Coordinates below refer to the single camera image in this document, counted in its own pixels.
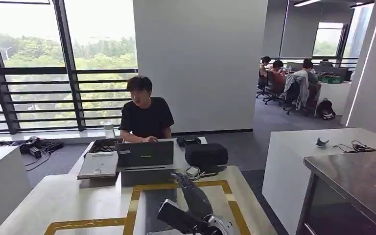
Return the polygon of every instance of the black box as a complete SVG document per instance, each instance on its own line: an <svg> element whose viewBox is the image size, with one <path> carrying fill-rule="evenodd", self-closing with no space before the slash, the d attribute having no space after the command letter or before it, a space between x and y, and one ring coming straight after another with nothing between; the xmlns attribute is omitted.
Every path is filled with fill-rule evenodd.
<svg viewBox="0 0 376 235"><path fill-rule="evenodd" d="M185 160L190 166L226 165L227 149L218 143L193 144L185 148Z"/></svg>

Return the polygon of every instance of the green foliage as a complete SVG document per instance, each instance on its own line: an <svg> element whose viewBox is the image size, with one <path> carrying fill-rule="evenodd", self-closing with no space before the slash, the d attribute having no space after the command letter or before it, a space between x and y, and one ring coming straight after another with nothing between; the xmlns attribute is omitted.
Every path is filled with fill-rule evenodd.
<svg viewBox="0 0 376 235"><path fill-rule="evenodd" d="M313 49L314 56L335 56L336 45L328 42L316 42Z"/></svg>
<svg viewBox="0 0 376 235"><path fill-rule="evenodd" d="M73 53L78 70L90 69L134 69L138 67L134 38L120 40L99 40L96 43L81 45L73 42ZM0 50L6 67L64 67L64 57L59 39L38 37L13 38L0 34ZM125 80L135 74L79 74L79 80ZM66 81L66 75L13 75L8 81ZM126 83L79 84L81 90L125 89ZM69 84L10 85L11 91L69 91ZM82 99L129 98L127 92L82 93ZM13 94L13 100L72 100L71 94ZM126 101L84 102L83 108L121 107ZM17 104L17 110L74 109L72 103ZM120 116L120 110L89 111L85 117ZM74 118L75 112L18 114L19 119ZM104 121L115 124L119 120L87 120L87 125L100 125ZM22 122L21 128L75 126L76 121Z"/></svg>

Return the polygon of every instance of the green basket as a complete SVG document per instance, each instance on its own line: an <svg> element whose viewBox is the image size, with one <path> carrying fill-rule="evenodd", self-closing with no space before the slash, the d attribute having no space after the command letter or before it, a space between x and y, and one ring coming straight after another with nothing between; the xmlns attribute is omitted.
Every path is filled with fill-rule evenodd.
<svg viewBox="0 0 376 235"><path fill-rule="evenodd" d="M325 76L319 78L320 82L329 83L329 84L339 84L342 83L342 79L338 76Z"/></svg>

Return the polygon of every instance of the water bottle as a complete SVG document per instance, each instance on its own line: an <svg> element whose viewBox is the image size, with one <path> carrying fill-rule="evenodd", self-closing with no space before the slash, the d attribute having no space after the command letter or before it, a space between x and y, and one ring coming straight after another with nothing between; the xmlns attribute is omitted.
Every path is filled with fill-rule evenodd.
<svg viewBox="0 0 376 235"><path fill-rule="evenodd" d="M104 133L106 135L106 139L114 139L115 138L115 130L113 128L113 123L107 121L104 122Z"/></svg>

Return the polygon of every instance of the black backpack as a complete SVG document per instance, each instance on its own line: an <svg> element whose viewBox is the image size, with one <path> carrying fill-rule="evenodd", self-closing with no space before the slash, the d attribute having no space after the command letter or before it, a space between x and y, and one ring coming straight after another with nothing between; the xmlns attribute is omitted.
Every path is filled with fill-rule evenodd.
<svg viewBox="0 0 376 235"><path fill-rule="evenodd" d="M328 99L324 99L316 109L316 115L323 120L331 120L334 119L336 114L332 109L332 102Z"/></svg>

